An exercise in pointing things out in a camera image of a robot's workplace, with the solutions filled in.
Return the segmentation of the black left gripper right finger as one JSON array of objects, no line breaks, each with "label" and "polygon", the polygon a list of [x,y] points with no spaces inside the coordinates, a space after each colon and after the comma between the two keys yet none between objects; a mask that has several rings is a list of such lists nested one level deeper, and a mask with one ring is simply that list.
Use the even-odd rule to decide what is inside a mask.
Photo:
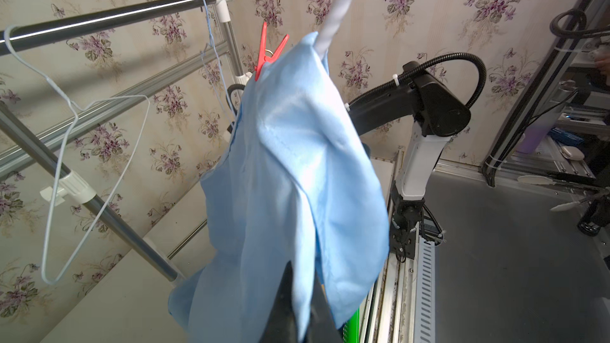
[{"label": "black left gripper right finger", "polygon": [[311,316],[309,322],[310,343],[342,343],[342,335],[335,326],[327,299],[318,276],[314,277]]}]

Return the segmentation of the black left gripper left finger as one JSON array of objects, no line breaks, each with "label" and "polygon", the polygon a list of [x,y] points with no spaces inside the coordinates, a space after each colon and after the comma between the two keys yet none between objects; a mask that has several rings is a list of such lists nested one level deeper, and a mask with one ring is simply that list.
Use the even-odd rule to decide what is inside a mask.
[{"label": "black left gripper left finger", "polygon": [[284,268],[260,343],[298,342],[295,313],[292,309],[292,281],[293,269],[289,261]]}]

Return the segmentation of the light blue shirt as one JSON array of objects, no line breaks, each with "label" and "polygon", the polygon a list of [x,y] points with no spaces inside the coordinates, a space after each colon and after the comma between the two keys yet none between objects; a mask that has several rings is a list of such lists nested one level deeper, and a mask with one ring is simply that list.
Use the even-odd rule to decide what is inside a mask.
[{"label": "light blue shirt", "polygon": [[200,180],[215,254],[168,300],[190,342],[259,341],[287,266],[297,340],[316,284],[340,328],[384,267],[382,187],[315,40],[248,82],[230,146]]}]

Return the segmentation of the red clothespin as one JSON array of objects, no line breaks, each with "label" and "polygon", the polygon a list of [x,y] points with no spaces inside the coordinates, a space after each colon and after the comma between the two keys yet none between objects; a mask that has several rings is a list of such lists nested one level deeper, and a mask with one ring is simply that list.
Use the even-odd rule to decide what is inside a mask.
[{"label": "red clothespin", "polygon": [[286,47],[286,45],[289,41],[289,38],[290,38],[290,36],[288,34],[285,35],[284,38],[279,43],[279,45],[276,47],[276,49],[274,51],[271,51],[270,54],[268,54],[268,49],[266,48],[267,29],[268,29],[268,23],[263,22],[262,27],[261,27],[261,37],[260,37],[260,41],[259,41],[259,49],[258,49],[258,54],[257,54],[257,64],[256,64],[256,68],[255,68],[255,73],[254,73],[254,77],[255,77],[256,81],[259,80],[261,73],[262,73],[262,69],[266,64],[273,64],[280,58],[281,53],[284,51],[284,48]]}]

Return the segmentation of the light blue wire hanger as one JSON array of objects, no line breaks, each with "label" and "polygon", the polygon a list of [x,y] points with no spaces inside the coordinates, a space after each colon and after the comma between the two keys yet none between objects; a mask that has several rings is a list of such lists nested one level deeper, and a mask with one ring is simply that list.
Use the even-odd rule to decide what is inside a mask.
[{"label": "light blue wire hanger", "polygon": [[[235,120],[237,118],[237,113],[236,113],[234,105],[231,101],[230,95],[228,93],[227,83],[225,81],[224,74],[222,71],[222,61],[221,61],[220,55],[218,53],[218,50],[216,48],[216,43],[214,40],[214,33],[212,31],[209,7],[207,4],[207,0],[201,0],[201,1],[203,3],[203,9],[201,9],[201,12],[205,13],[207,31],[208,31],[208,43],[207,43],[207,47],[206,47],[205,51],[203,52],[202,57],[209,56],[209,57],[212,57],[214,60],[216,60],[217,67],[219,68],[219,82],[222,84],[223,92],[221,92],[220,89],[215,84],[211,84],[211,88],[214,92],[214,96],[216,97],[217,101],[219,102],[219,105],[221,107],[223,114],[225,116],[229,117],[228,111],[230,111],[230,113],[231,113],[230,117],[232,117],[232,119]],[[224,93],[224,96],[225,96],[224,103],[221,101],[221,93]]]}]

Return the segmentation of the green perforated plastic basket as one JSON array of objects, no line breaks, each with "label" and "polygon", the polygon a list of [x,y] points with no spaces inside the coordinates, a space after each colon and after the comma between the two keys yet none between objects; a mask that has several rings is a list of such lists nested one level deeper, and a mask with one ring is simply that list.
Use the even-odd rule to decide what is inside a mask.
[{"label": "green perforated plastic basket", "polygon": [[342,327],[343,343],[359,343],[360,339],[360,309]]}]

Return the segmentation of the metal clothes rack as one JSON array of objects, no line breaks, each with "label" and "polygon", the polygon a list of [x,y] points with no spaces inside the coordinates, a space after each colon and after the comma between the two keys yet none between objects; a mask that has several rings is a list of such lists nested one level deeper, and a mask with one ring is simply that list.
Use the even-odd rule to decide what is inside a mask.
[{"label": "metal clothes rack", "polygon": [[[234,79],[238,83],[243,83],[246,80],[246,73],[241,64],[238,44],[231,25],[228,9],[230,1],[233,0],[207,0],[207,4],[209,8],[214,6],[219,28],[224,37],[222,42],[216,43],[218,53],[229,55]],[[157,0],[93,14],[66,17],[52,22],[9,28],[5,30],[1,39],[1,54],[14,56],[20,51],[92,36],[103,31],[197,8],[203,9],[201,0]],[[2,106],[1,131],[15,144],[12,149],[7,149],[1,154],[2,175],[8,176],[33,163],[38,164],[54,179],[51,196],[53,206],[59,204],[57,198],[59,195],[72,197],[95,213],[95,222],[102,222],[165,278],[170,281],[177,280],[179,273],[173,268],[170,260],[159,254],[122,220],[109,207],[108,201],[102,200],[82,176],[64,165],[63,155],[68,142],[136,105],[151,100],[157,92],[213,60],[209,56],[202,57],[203,52],[115,97],[96,100],[83,109],[79,109],[72,100],[68,100],[68,108],[74,114],[73,119],[55,125],[40,135],[35,135],[7,106]]]}]

